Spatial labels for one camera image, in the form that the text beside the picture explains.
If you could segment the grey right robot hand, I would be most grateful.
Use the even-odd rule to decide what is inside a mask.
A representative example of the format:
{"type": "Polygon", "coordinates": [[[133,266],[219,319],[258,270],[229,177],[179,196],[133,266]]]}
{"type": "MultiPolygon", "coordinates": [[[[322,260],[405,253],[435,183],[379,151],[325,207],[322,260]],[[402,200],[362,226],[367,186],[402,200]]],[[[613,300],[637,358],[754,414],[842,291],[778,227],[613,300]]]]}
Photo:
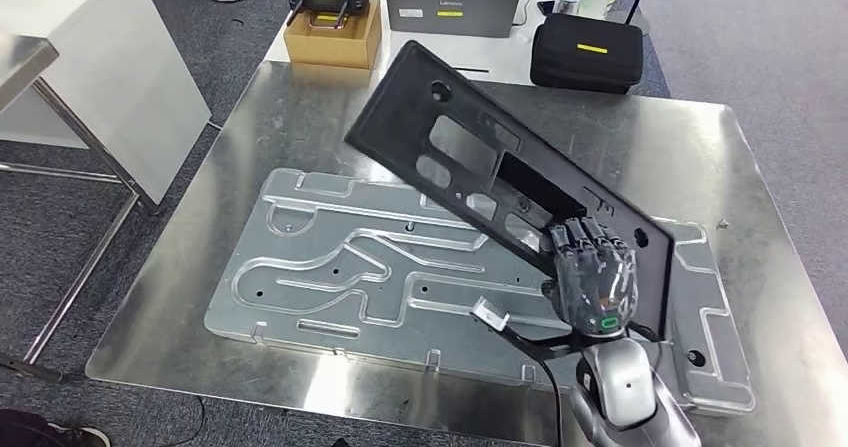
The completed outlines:
{"type": "Polygon", "coordinates": [[[638,304],[636,255],[611,228],[574,217],[549,228],[555,278],[542,286],[554,313],[594,338],[619,335],[638,304]]]}

